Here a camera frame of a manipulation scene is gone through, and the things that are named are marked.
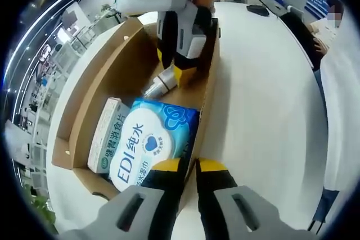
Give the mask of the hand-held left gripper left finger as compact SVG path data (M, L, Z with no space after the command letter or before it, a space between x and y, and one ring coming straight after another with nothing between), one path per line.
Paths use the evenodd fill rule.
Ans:
M97 239L170 239L186 172L184 158L154 165L141 186L128 187L101 207Z

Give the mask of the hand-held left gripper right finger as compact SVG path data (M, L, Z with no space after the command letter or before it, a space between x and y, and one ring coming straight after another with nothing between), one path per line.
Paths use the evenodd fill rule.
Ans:
M278 210L220 162L197 159L196 185L206 239L281 239Z

